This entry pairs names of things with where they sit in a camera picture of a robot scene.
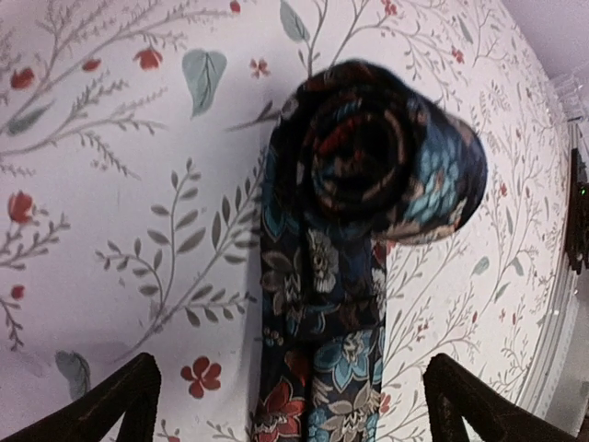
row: red flower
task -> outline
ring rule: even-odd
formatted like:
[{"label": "red flower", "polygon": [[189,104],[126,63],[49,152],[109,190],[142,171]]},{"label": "red flower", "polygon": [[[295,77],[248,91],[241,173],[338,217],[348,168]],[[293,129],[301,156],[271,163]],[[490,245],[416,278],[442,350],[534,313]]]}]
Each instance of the red flower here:
[{"label": "red flower", "polygon": [[293,374],[299,378],[303,386],[305,386],[311,373],[311,365],[309,364],[308,358],[302,352],[293,350],[286,353],[284,362],[290,367]]},{"label": "red flower", "polygon": [[196,399],[202,399],[205,390],[221,388],[221,382],[217,379],[220,374],[221,366],[217,363],[211,364],[206,356],[196,359],[192,368],[185,366],[180,370],[182,378],[191,382],[188,392]]},{"label": "red flower", "polygon": [[99,58],[92,58],[86,61],[84,64],[82,64],[82,70],[84,72],[96,71],[100,66],[100,63],[102,63],[102,60],[100,60]]},{"label": "red flower", "polygon": [[464,64],[464,54],[454,46],[452,46],[452,56],[456,58],[457,62]]},{"label": "red flower", "polygon": [[380,413],[387,414],[390,411],[390,394],[380,395]]},{"label": "red flower", "polygon": [[139,51],[133,58],[133,61],[139,60],[139,65],[144,71],[149,69],[157,69],[164,60],[162,54],[154,48],[147,48]]},{"label": "red flower", "polygon": [[233,2],[229,3],[229,9],[231,9],[231,12],[234,14],[239,14],[241,12],[241,5],[237,0],[233,0]]},{"label": "red flower", "polygon": [[25,286],[24,285],[14,285],[12,290],[10,290],[10,297],[12,297],[15,301],[19,301],[25,296]]},{"label": "red flower", "polygon": [[10,86],[13,89],[26,89],[33,84],[35,74],[30,67],[25,67],[22,71],[15,71],[10,77]]},{"label": "red flower", "polygon": [[258,428],[257,442],[275,442],[280,436],[301,436],[300,417],[305,410],[305,401],[293,399],[292,394],[290,384],[282,381],[265,401],[260,400],[258,407],[267,420]]},{"label": "red flower", "polygon": [[251,69],[254,71],[251,73],[251,76],[254,78],[270,75],[270,71],[268,70],[268,63],[266,63],[266,60],[263,58],[260,58],[257,62],[252,58],[251,62],[249,62],[249,67],[251,67]]},{"label": "red flower", "polygon": [[32,219],[29,210],[33,206],[33,199],[23,191],[13,193],[8,199],[8,216],[17,224],[27,224]]},{"label": "red flower", "polygon": [[395,16],[397,14],[397,6],[391,3],[391,0],[380,0],[385,6],[385,15],[386,16]]}]

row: paisley pattern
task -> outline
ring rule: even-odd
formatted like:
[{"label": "paisley pattern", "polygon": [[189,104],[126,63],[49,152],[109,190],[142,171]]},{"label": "paisley pattern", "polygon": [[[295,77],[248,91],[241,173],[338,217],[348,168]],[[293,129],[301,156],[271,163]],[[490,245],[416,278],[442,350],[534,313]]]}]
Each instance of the paisley pattern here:
[{"label": "paisley pattern", "polygon": [[486,180],[472,130],[381,67],[336,64],[296,90],[262,184],[254,441],[375,440],[387,241],[454,233]]}]

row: ceiling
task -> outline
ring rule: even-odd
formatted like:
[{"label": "ceiling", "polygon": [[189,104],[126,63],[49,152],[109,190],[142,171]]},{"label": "ceiling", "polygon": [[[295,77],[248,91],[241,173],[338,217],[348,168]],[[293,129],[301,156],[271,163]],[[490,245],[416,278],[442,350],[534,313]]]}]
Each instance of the ceiling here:
[{"label": "ceiling", "polygon": [[589,62],[589,0],[503,0],[549,77]]}]

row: floral wallpaper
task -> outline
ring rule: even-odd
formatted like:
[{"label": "floral wallpaper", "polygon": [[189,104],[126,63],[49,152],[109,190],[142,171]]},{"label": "floral wallpaper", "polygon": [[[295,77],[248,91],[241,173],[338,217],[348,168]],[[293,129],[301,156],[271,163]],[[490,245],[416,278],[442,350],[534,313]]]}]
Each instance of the floral wallpaper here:
[{"label": "floral wallpaper", "polygon": [[146,351],[164,377],[156,440],[248,440],[264,148],[300,82],[358,57],[470,122],[491,163],[460,233],[389,244],[375,438],[430,440],[421,372],[438,352],[517,401],[555,278],[568,158],[547,78],[499,0],[0,10],[0,437]]}]

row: gray-green leaf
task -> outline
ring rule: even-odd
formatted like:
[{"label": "gray-green leaf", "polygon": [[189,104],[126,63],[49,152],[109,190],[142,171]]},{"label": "gray-green leaf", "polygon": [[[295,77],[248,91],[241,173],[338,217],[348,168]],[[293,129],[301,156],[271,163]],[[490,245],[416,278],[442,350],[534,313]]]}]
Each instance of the gray-green leaf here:
[{"label": "gray-green leaf", "polygon": [[188,310],[186,308],[186,317],[188,318],[188,322],[191,324],[192,327],[201,326],[201,320],[198,316],[196,316],[196,313],[194,313],[192,310]]},{"label": "gray-green leaf", "polygon": [[191,235],[188,239],[186,239],[178,248],[178,254],[188,253],[189,251],[196,248],[204,238],[204,232],[205,229],[201,228],[200,230],[197,230],[193,235]]},{"label": "gray-green leaf", "polygon": [[149,235],[149,238],[151,238],[155,244],[159,244],[160,246],[166,246],[169,244],[169,239],[167,239],[163,233],[155,230],[147,230],[147,235]]},{"label": "gray-green leaf", "polygon": [[59,351],[55,354],[55,365],[69,384],[70,399],[77,401],[90,390],[90,365],[76,352]]},{"label": "gray-green leaf", "polygon": [[192,96],[192,117],[207,112],[213,105],[227,59],[220,52],[194,49],[182,58],[182,72]]},{"label": "gray-green leaf", "polygon": [[6,127],[6,133],[10,136],[15,136],[26,132],[40,119],[40,117],[43,116],[43,114],[51,107],[52,104],[53,103],[51,102],[47,106],[32,110],[22,118],[11,120],[8,122]]},{"label": "gray-green leaf", "polygon": [[159,288],[157,285],[142,285],[139,287],[139,293],[145,295],[146,297],[151,297],[159,292]]},{"label": "gray-green leaf", "polygon": [[156,214],[156,215],[160,215],[160,216],[168,216],[169,215],[169,211],[167,210],[166,207],[164,207],[163,205],[152,205],[151,206],[151,211]]},{"label": "gray-green leaf", "polygon": [[509,212],[509,209],[505,209],[507,214],[507,230],[509,234],[512,235],[514,233],[514,220],[512,219],[512,214]]},{"label": "gray-green leaf", "polygon": [[505,293],[505,289],[507,288],[507,286],[510,283],[505,283],[501,286],[501,288],[499,290],[497,290],[497,293],[495,293],[495,302],[497,302],[499,300],[500,297],[503,296],[503,294]]},{"label": "gray-green leaf", "polygon": [[515,272],[518,275],[524,276],[524,267],[522,266],[522,263],[519,261],[517,257],[514,258],[511,265],[515,268]]},{"label": "gray-green leaf", "polygon": [[472,274],[483,274],[487,271],[487,269],[489,269],[489,258],[486,256],[483,256],[479,262],[477,262],[477,265],[475,265],[475,268],[472,270]]},{"label": "gray-green leaf", "polygon": [[178,221],[178,223],[176,224],[176,230],[178,231],[181,228],[192,224],[196,220],[198,215],[199,215],[198,210],[193,210],[192,212],[188,212],[186,215],[184,215],[182,217],[182,219],[180,219],[180,221]]},{"label": "gray-green leaf", "polygon": [[468,31],[467,28],[467,24],[464,22],[464,20],[462,19],[461,16],[458,16],[458,22],[460,23],[460,29],[462,30],[462,33],[464,34],[464,38],[470,43],[472,44],[474,41],[472,40],[472,35],[470,35],[470,32]]},{"label": "gray-green leaf", "polygon": [[303,20],[296,14],[295,10],[286,2],[280,2],[280,21],[283,23],[284,32],[289,39],[295,42],[309,41],[311,35],[303,23]]}]

